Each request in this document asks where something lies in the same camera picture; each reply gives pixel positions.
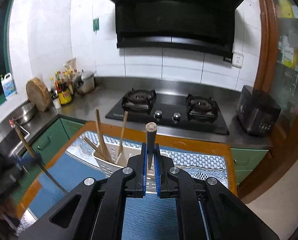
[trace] kitchen sink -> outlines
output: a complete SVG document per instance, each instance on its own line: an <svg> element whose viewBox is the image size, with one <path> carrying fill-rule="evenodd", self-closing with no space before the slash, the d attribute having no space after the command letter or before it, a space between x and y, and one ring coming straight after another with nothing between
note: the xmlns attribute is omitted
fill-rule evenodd
<svg viewBox="0 0 298 240"><path fill-rule="evenodd" d="M30 133L24 129L22 126L19 126L19 129L22 135L27 139ZM15 129L12 129L11 132L1 141L0 143L0 154L4 157L10 157L15 155L15 152L19 150L22 145L22 142Z"/></svg>

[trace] wooden cutting board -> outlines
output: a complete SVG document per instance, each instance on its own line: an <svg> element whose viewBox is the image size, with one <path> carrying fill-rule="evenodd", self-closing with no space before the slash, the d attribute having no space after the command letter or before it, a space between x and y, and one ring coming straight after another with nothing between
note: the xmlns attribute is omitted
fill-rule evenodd
<svg viewBox="0 0 298 240"><path fill-rule="evenodd" d="M39 111L47 110L51 103L51 95L46 85L37 77L29 80L26 91L30 102L35 103Z"/></svg>

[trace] gas stove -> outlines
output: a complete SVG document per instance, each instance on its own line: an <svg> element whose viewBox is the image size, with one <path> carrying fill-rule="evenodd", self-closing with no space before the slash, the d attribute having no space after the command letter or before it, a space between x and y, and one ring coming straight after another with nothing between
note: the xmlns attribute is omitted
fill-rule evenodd
<svg viewBox="0 0 298 240"><path fill-rule="evenodd" d="M149 123L179 129L228 135L229 131L217 102L193 95L173 96L157 94L155 90L129 91L105 116L128 122Z"/></svg>

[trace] pressure cooker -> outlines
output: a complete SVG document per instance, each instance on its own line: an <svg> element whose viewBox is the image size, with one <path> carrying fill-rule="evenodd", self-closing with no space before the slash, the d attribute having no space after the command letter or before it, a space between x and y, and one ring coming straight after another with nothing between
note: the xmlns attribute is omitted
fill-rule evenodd
<svg viewBox="0 0 298 240"><path fill-rule="evenodd" d="M85 71L75 76L73 81L78 95L85 95L95 88L95 79L92 71Z"/></svg>

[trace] control button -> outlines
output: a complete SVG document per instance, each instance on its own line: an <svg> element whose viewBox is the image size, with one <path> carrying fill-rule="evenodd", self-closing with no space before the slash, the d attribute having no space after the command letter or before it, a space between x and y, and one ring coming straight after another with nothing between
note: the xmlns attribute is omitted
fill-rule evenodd
<svg viewBox="0 0 298 240"><path fill-rule="evenodd" d="M157 111L154 113L154 117L155 117L155 118L161 118L161 117L162 117L162 111L157 110Z"/></svg>
<svg viewBox="0 0 298 240"><path fill-rule="evenodd" d="M181 117L180 113L174 113L172 119L174 121L180 121L180 117Z"/></svg>

